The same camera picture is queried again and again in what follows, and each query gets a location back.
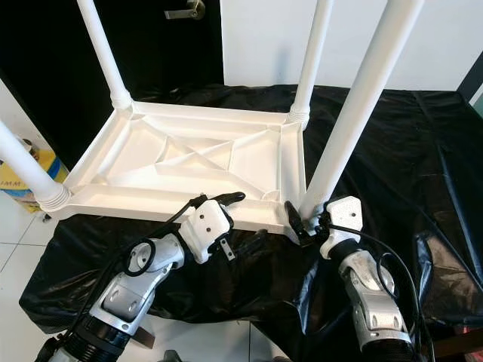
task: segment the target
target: white cylindrical leg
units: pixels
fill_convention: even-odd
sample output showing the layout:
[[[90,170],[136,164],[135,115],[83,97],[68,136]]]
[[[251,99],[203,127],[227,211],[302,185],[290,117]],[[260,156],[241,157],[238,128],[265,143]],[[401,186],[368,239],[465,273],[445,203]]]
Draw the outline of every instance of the white cylindrical leg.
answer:
[[[361,136],[408,39],[424,0],[389,0],[300,206],[304,219],[321,211]]]
[[[303,59],[299,85],[297,86],[297,94],[295,95],[294,104],[292,104],[288,113],[288,119],[302,123],[304,130],[307,127],[307,123],[309,123],[310,98],[315,84],[315,77],[317,76],[333,4],[334,0],[317,1],[309,42],[307,43],[305,58]]]
[[[69,190],[51,179],[2,121],[0,159],[32,190],[44,211],[57,209],[69,200]]]
[[[103,69],[104,77],[106,77],[107,85],[111,91],[112,105],[116,109],[126,109],[132,104],[131,95],[122,82],[94,1],[78,0],[77,3],[96,51],[97,59]]]

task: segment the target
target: black cable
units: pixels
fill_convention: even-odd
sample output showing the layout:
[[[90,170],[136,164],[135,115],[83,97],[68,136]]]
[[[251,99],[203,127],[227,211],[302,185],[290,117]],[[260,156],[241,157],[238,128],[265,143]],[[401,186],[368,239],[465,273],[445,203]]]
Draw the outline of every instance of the black cable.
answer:
[[[145,238],[155,238],[156,236],[159,236],[162,231],[164,231],[171,223],[173,223],[174,221],[176,221],[176,219],[178,219],[181,215],[183,215],[192,205],[198,204],[199,202],[201,202],[205,199],[206,199],[206,196],[201,195],[201,196],[198,196],[197,198],[189,200],[177,213],[175,213],[172,217],[170,217],[160,228],[156,229],[154,232],[152,232],[150,235],[146,236]],[[97,295],[97,293],[96,293],[97,289],[99,288],[101,283],[102,283],[102,285],[104,285],[104,278],[107,275],[111,275],[112,270],[114,269],[114,266],[120,260],[122,255],[125,254],[127,250],[130,251],[136,244],[139,244],[139,241],[135,241],[134,243],[129,244],[129,246],[127,248],[123,248],[123,249],[119,250],[114,255],[114,257],[111,258],[111,260],[104,267],[104,269],[101,271],[99,277],[97,278],[96,282],[94,283],[91,290],[89,291],[88,296],[86,297],[84,303],[82,304],[82,307],[79,309],[79,312],[75,316],[74,321],[72,322],[70,327],[67,329],[67,331],[61,336],[62,339],[65,340],[67,337],[69,337],[72,334],[75,327],[77,327],[77,325],[78,325],[78,323],[81,319],[81,316],[84,314],[85,309],[87,308],[87,306],[89,305],[89,303],[93,299],[93,296]]]
[[[387,284],[384,281],[383,271],[381,269],[382,266],[383,266],[383,259],[387,256],[392,256],[392,254],[391,253],[384,253],[383,255],[381,255],[379,257],[379,259],[377,259],[377,263],[376,263],[377,277],[379,277],[379,281],[380,281],[381,285],[383,286],[383,289],[386,291],[386,293],[388,293],[389,296],[392,298],[392,300],[394,300],[396,302],[397,296],[393,292],[391,292],[391,290],[389,290],[389,288],[387,287]]]
[[[409,284],[410,284],[410,287],[411,287],[410,289],[411,289],[411,296],[412,296],[413,304],[414,304],[414,313],[416,315],[416,317],[414,319],[415,349],[416,349],[417,353],[419,353],[419,354],[421,353],[420,327],[422,326],[425,337],[426,337],[426,344],[427,344],[427,347],[428,347],[429,358],[432,362],[434,362],[435,361],[434,346],[432,344],[432,339],[431,339],[431,336],[429,334],[427,325],[424,321],[423,310],[421,308],[420,300],[417,296],[417,290],[416,290],[416,287],[414,285],[413,277],[411,276],[411,273],[409,272],[408,267],[406,266],[404,261],[401,259],[401,257],[389,245],[387,245],[386,243],[380,241],[379,239],[377,239],[377,238],[375,238],[375,237],[373,237],[369,234],[366,234],[364,232],[360,232],[359,230],[346,228],[344,226],[338,226],[338,225],[333,225],[333,224],[329,224],[328,227],[330,229],[340,230],[342,232],[349,232],[351,234],[359,235],[359,236],[362,236],[363,238],[366,238],[370,241],[373,241],[374,243],[376,243],[377,245],[379,245],[383,249],[388,250],[392,254],[392,256],[398,261],[399,265],[405,271],[405,274],[408,278],[408,281],[409,281]],[[380,282],[384,286],[384,284],[385,284],[384,280],[381,279]]]
[[[192,206],[192,200],[189,200],[186,205],[184,205],[177,213],[175,213],[172,217],[165,221],[165,223],[154,232],[146,236],[147,238],[156,238],[161,235],[161,233],[169,226],[169,224],[173,223],[178,219],[181,215],[183,215],[190,207]]]
[[[143,259],[145,262],[144,266],[137,270],[137,271],[131,271],[129,270],[129,265],[131,264],[131,259],[134,255],[132,255],[132,250],[137,247],[138,245],[141,244],[148,244],[150,248],[149,252],[149,257],[147,260]],[[122,271],[124,274],[126,274],[128,277],[139,277],[142,273],[144,273],[146,270],[149,269],[149,267],[152,264],[152,261],[154,260],[154,255],[156,255],[156,246],[154,244],[154,241],[148,238],[142,238],[138,241],[136,241],[134,244],[131,245],[130,250],[128,253],[125,254],[124,261],[122,263]]]

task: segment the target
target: black rubber ring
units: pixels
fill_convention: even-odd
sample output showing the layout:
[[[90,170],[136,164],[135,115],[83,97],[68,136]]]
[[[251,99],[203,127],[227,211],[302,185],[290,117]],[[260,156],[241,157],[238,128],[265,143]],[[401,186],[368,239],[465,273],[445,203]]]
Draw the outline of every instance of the black rubber ring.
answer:
[[[151,247],[151,253],[149,255],[148,261],[146,262],[144,267],[142,267],[138,271],[129,270],[129,264],[131,264],[131,257],[132,257],[131,253],[132,253],[133,249],[135,247],[137,247],[138,245],[141,245],[141,244],[144,244],[144,243],[148,244]],[[129,249],[129,253],[126,253],[126,257],[125,257],[124,263],[123,263],[123,272],[128,277],[139,277],[142,273],[144,273],[146,270],[148,270],[148,268],[151,266],[152,261],[154,260],[155,254],[156,254],[156,246],[154,245],[154,242],[151,239],[144,238],[144,239],[139,240]]]
[[[346,239],[332,247],[331,251],[329,251],[329,257],[337,265],[340,265],[346,257],[360,250],[362,250],[362,248],[355,239]]]

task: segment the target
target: white wall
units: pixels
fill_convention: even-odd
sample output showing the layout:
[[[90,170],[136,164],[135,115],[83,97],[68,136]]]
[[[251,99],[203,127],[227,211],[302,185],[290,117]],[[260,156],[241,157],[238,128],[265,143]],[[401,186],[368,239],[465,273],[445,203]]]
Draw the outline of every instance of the white wall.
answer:
[[[13,133],[32,141],[40,149],[51,148],[1,79],[0,119]]]
[[[316,0],[221,0],[227,85],[295,84]],[[316,84],[350,87],[385,0],[335,0]],[[426,0],[387,88],[456,90],[483,50],[482,0]]]

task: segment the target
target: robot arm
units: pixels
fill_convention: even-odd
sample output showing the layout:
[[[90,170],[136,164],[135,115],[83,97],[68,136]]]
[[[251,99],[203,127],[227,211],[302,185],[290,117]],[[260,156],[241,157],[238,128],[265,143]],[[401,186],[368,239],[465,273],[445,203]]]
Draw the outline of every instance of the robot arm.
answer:
[[[361,231],[362,211],[359,199],[349,196],[329,203],[330,224]],[[396,348],[399,356],[413,360],[411,338],[395,300],[385,291],[377,274],[373,256],[359,245],[360,237],[330,229],[320,248],[325,259],[332,259],[344,280],[351,300],[352,318],[363,354],[389,353]],[[383,282],[394,293],[391,274],[381,268]]]
[[[208,248],[217,241],[221,241],[229,259],[233,258],[228,244],[223,243],[233,227],[224,206],[244,196],[237,192],[212,200],[203,197],[195,212],[181,223],[179,234],[196,262],[206,262]],[[140,241],[129,251],[125,271],[112,279],[72,335],[62,341],[61,347],[54,339],[48,341],[36,362],[115,362],[148,312],[156,287],[171,270],[181,268],[184,259],[175,234]]]

